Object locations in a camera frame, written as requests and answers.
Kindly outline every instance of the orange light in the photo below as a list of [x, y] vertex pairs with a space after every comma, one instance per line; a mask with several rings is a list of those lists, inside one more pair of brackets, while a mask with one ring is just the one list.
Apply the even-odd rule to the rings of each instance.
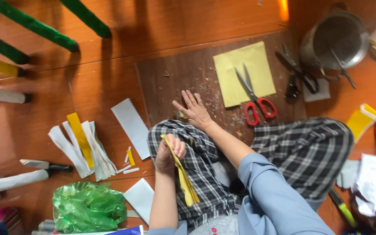
[[290, 13], [288, 12], [288, 0], [278, 0], [279, 4], [279, 16], [282, 21], [288, 21], [290, 19]]

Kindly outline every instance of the plaid pants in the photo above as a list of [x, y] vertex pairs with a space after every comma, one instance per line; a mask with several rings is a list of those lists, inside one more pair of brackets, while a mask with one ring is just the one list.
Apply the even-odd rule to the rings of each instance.
[[[188, 232], [209, 219], [237, 214], [242, 196], [230, 193], [216, 180], [212, 163], [224, 156], [203, 131], [177, 120], [160, 122], [148, 137], [153, 163], [162, 140], [160, 135], [169, 133], [186, 143], [187, 154], [181, 163], [200, 199], [200, 203], [186, 206], [176, 179], [178, 216], [187, 221]], [[274, 126], [257, 125], [251, 146], [279, 168], [286, 181], [306, 199], [326, 195], [352, 147], [353, 135], [345, 124], [320, 117]]]

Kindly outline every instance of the woman's right hand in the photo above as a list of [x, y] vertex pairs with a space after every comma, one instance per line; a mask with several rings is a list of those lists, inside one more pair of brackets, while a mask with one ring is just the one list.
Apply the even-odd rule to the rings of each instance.
[[192, 95], [189, 90], [186, 90], [182, 91], [182, 97], [184, 98], [188, 109], [185, 109], [184, 106], [175, 100], [172, 101], [172, 104], [178, 109], [178, 111], [188, 118], [189, 124], [204, 131], [211, 123], [213, 123], [213, 120], [208, 114], [207, 109], [204, 107], [200, 94], [196, 93], [195, 95]]

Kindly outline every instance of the wooden board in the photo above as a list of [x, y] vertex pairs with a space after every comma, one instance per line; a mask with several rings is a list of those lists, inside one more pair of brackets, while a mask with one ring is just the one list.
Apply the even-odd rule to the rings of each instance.
[[296, 61], [298, 61], [298, 56], [292, 32], [290, 30], [282, 30], [226, 45], [197, 49], [136, 63], [150, 127], [164, 119], [175, 119], [176, 110], [172, 106], [172, 100], [182, 102], [181, 91], [189, 89], [192, 93], [198, 92], [201, 95], [214, 121], [246, 144], [251, 144], [253, 128], [246, 124], [244, 117], [246, 103], [227, 109], [224, 107], [213, 56], [259, 41], [264, 41], [265, 43], [268, 62], [277, 92], [266, 98], [278, 110], [278, 115], [272, 120], [265, 120], [261, 111], [258, 111], [258, 116], [261, 120], [259, 125], [305, 119], [306, 109], [302, 96], [294, 104], [289, 104], [285, 100], [285, 90], [290, 72], [275, 56], [275, 50], [282, 48], [281, 43], [285, 42], [290, 48], [291, 56]]

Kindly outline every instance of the woman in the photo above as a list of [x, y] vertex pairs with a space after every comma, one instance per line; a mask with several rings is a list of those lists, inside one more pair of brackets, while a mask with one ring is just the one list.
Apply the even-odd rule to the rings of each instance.
[[[334, 234], [315, 211], [353, 146], [346, 125], [312, 118], [256, 126], [249, 147], [211, 120], [199, 94], [182, 91], [182, 96], [188, 109], [173, 105], [189, 124], [165, 120], [149, 133], [156, 168], [149, 235]], [[162, 134], [181, 159], [200, 203], [186, 206]], [[217, 179], [213, 164], [221, 160], [220, 151], [248, 189], [244, 198]]]

